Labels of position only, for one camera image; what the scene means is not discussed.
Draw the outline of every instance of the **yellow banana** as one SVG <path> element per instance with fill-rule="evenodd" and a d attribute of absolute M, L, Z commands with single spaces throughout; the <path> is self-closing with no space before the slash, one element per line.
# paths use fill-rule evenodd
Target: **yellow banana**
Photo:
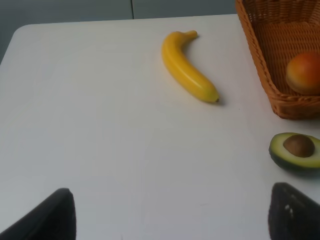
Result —
<path fill-rule="evenodd" d="M 215 86 L 183 53 L 183 47 L 198 36 L 196 31 L 170 33 L 162 44 L 162 59 L 171 75 L 193 96 L 209 103 L 219 101 Z"/>

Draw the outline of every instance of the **brown wicker basket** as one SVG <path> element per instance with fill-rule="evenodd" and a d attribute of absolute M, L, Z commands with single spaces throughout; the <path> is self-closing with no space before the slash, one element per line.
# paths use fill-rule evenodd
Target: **brown wicker basket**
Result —
<path fill-rule="evenodd" d="M 320 0 L 236 0 L 261 84 L 283 119 L 320 116 L 320 96 L 303 96 L 286 83 L 286 67 L 300 53 L 320 53 Z"/>

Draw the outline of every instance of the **avocado flesh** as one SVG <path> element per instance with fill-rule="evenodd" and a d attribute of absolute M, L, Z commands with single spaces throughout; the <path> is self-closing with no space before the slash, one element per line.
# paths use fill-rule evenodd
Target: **avocado flesh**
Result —
<path fill-rule="evenodd" d="M 291 171 L 320 171 L 320 140 L 313 136 L 305 135 L 314 143 L 314 153 L 309 157 L 298 157 L 284 147 L 285 140 L 293 135 L 298 135 L 298 133 L 285 132 L 272 138 L 269 147 L 272 160 L 281 168 Z"/>

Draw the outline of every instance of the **avocado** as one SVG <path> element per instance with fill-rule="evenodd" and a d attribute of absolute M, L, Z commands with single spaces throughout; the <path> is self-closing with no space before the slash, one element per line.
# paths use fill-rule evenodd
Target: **avocado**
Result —
<path fill-rule="evenodd" d="M 285 132 L 270 143 L 272 160 L 281 168 L 297 174 L 320 172 L 320 140 L 309 135 Z"/>

